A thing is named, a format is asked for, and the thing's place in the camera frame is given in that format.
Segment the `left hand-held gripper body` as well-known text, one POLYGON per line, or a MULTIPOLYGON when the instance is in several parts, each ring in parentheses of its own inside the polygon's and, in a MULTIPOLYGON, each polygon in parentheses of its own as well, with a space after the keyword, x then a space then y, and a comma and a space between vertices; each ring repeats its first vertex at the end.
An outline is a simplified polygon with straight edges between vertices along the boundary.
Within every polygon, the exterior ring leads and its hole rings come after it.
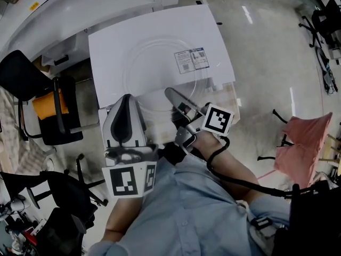
POLYGON ((102 169, 112 198, 141 198, 153 191, 157 168, 157 145, 108 148, 102 169))

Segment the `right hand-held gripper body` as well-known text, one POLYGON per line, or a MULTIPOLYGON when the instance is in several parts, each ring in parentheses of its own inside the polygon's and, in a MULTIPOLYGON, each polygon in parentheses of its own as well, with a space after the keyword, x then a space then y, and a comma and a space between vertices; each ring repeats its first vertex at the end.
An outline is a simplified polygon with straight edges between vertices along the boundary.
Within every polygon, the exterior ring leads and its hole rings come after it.
POLYGON ((226 142, 227 146, 230 144, 228 133, 234 119, 234 112, 212 103, 202 108, 182 103, 180 111, 186 118, 186 122, 178 127, 175 144, 184 151, 192 146, 198 134, 203 131, 218 136, 226 142))

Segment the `clear glass round lid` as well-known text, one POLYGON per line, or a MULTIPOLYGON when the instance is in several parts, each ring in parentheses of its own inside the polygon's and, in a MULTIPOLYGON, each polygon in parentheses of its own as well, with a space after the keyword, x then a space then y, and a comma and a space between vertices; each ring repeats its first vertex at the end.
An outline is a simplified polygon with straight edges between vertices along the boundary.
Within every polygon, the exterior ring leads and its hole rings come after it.
POLYGON ((199 102, 207 85, 207 70, 196 70, 190 56, 192 42, 162 35, 138 41, 122 61, 123 90, 135 96, 144 112, 169 114, 168 87, 199 102))

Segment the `person's right forearm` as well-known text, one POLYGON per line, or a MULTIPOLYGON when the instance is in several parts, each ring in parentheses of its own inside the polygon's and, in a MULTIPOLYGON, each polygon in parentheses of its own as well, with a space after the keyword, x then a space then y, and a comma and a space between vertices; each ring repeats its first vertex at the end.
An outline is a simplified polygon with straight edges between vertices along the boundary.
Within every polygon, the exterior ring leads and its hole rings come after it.
MULTIPOLYGON (((197 138, 193 143, 193 146, 199 150, 206 161, 214 152, 222 148, 220 141, 215 138, 212 133, 207 131, 202 131, 197 134, 197 138)), ((211 165, 217 173, 227 177, 258 184, 253 172, 240 163, 227 149, 215 156, 211 162, 211 165)), ((252 190, 234 183, 222 181, 222 184, 235 200, 243 200, 251 203, 253 200, 264 195, 259 191, 252 190)))

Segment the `person's left forearm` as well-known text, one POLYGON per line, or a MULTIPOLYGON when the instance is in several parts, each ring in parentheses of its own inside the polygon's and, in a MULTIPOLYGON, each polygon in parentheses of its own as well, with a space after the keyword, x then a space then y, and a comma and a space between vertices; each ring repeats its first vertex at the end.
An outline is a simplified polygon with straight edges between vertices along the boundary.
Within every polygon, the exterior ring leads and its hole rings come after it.
POLYGON ((120 198, 109 215, 102 241, 120 241, 139 215, 142 203, 142 197, 120 198))

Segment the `checkered cloth table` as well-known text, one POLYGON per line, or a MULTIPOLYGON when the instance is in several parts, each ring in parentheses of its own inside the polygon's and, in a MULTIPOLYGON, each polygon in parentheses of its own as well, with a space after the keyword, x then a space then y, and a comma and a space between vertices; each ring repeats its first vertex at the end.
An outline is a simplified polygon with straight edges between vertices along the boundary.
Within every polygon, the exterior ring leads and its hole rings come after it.
MULTIPOLYGON (((234 112, 233 124, 240 119, 239 106, 233 83, 208 87, 206 82, 190 82, 174 87, 189 97, 199 107, 210 102, 234 112)), ((137 98, 147 127, 146 136, 156 144, 172 142, 176 136, 176 128, 172 123, 173 105, 161 89, 137 98)))
POLYGON ((0 172, 37 175, 54 171, 50 155, 52 148, 43 151, 32 139, 24 141, 15 116, 14 97, 0 87, 0 172))

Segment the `black chair base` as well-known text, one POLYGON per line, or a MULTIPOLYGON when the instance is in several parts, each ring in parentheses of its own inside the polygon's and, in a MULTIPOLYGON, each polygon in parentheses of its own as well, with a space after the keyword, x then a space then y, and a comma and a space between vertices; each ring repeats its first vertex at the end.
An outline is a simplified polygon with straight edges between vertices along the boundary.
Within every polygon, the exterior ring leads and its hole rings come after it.
MULTIPOLYGON (((272 110, 272 114, 274 114, 279 120, 281 120, 283 123, 287 124, 288 122, 283 119, 278 113, 277 111, 274 109, 272 110)), ((284 134, 283 135, 283 138, 282 138, 282 141, 281 141, 281 147, 284 147, 284 146, 293 146, 294 144, 291 143, 290 141, 287 140, 287 135, 284 134)), ((257 161, 263 161, 263 160, 275 160, 275 157, 273 156, 258 156, 257 158, 257 161)))

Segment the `black office chair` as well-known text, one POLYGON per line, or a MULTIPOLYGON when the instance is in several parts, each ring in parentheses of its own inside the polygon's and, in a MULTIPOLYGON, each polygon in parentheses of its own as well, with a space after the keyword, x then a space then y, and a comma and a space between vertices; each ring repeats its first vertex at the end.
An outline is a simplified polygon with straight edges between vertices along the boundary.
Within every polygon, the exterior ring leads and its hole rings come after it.
POLYGON ((71 214, 79 216, 92 215, 97 207, 107 206, 107 199, 99 199, 91 188, 105 183, 104 180, 85 183, 80 161, 84 158, 80 154, 76 159, 78 178, 69 175, 69 170, 63 173, 56 171, 41 171, 39 175, 20 175, 0 172, 0 180, 3 180, 10 199, 20 195, 25 189, 36 208, 40 208, 38 202, 44 198, 53 197, 55 204, 68 209, 71 214))
POLYGON ((321 46, 318 34, 324 38, 329 47, 336 48, 341 46, 341 40, 333 39, 333 34, 341 31, 341 4, 337 4, 335 0, 329 0, 322 10, 315 10, 311 16, 312 22, 306 16, 302 16, 308 25, 299 23, 299 27, 304 27, 312 35, 312 43, 310 48, 315 47, 315 42, 321 46))
POLYGON ((36 235, 38 256, 83 256, 81 233, 71 214, 53 209, 45 225, 36 235))

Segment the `orange seat cushion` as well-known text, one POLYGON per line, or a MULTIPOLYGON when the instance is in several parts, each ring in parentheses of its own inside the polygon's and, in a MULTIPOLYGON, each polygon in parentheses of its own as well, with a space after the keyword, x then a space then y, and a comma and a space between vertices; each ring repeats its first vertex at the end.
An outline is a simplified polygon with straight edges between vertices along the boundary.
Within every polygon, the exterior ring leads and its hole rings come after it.
MULTIPOLYGON (((68 114, 69 110, 64 100, 61 89, 58 90, 58 93, 59 93, 59 99, 60 99, 61 112, 62 114, 68 114)), ((34 99, 33 107, 40 120, 44 120, 48 117, 55 116, 56 111, 55 111, 53 92, 50 92, 43 97, 34 99)))

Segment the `light blue shirt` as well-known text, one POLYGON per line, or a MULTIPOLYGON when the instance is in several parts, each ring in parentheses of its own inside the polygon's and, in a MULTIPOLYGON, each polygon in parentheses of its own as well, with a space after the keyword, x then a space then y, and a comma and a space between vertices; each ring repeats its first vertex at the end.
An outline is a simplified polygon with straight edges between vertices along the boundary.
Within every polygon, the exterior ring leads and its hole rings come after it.
POLYGON ((263 256, 250 236, 248 213, 289 224, 290 206, 263 195, 239 205, 193 155, 172 165, 158 161, 154 190, 117 242, 94 244, 88 256, 263 256))

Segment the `white microwave oven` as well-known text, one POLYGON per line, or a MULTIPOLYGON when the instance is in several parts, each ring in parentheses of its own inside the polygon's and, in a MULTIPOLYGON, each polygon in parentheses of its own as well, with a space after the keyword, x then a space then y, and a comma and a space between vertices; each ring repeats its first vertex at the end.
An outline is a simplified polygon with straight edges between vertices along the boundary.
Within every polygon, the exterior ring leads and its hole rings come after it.
POLYGON ((134 17, 89 36, 91 66, 100 116, 126 94, 122 61, 138 41, 169 35, 192 42, 190 56, 196 70, 207 70, 207 86, 233 83, 232 64, 220 30, 205 5, 176 7, 134 17))

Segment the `wooden stool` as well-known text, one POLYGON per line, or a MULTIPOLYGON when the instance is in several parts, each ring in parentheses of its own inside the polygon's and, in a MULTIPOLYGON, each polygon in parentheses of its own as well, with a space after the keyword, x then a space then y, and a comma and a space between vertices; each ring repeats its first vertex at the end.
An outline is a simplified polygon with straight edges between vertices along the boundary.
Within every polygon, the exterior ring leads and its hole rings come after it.
POLYGON ((341 177, 341 139, 327 134, 319 161, 332 163, 337 168, 337 176, 341 177))

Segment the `black and teal scooter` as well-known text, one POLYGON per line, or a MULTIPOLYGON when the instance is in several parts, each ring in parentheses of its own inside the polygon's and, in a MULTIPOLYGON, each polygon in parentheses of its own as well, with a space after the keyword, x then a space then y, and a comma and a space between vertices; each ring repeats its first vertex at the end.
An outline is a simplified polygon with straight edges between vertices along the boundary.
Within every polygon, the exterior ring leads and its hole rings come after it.
POLYGON ((338 87, 334 75, 330 69, 329 59, 326 57, 323 49, 320 47, 315 47, 316 57, 318 59, 320 68, 322 70, 323 86, 327 94, 333 94, 338 92, 338 87))

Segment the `black equipment pack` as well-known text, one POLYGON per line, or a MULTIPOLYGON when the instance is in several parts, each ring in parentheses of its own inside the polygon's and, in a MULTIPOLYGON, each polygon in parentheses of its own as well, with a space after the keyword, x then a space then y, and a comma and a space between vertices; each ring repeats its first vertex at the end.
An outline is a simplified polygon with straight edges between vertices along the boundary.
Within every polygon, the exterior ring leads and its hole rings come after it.
POLYGON ((295 184, 290 199, 289 225, 277 230, 271 256, 341 256, 341 187, 295 184))

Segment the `black metal-frame chair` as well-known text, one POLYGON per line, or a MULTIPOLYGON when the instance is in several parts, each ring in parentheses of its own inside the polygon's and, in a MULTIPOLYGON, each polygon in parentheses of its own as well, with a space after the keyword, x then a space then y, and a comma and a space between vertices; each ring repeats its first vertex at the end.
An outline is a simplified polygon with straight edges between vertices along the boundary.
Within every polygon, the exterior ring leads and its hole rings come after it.
POLYGON ((21 137, 43 139, 47 146, 64 145, 83 139, 83 131, 99 123, 81 125, 76 100, 76 81, 71 76, 48 78, 20 50, 0 62, 0 86, 18 100, 18 122, 21 137), (58 90, 61 89, 69 113, 62 114, 58 90), (39 121, 40 133, 31 135, 25 126, 23 104, 53 92, 56 115, 39 121))

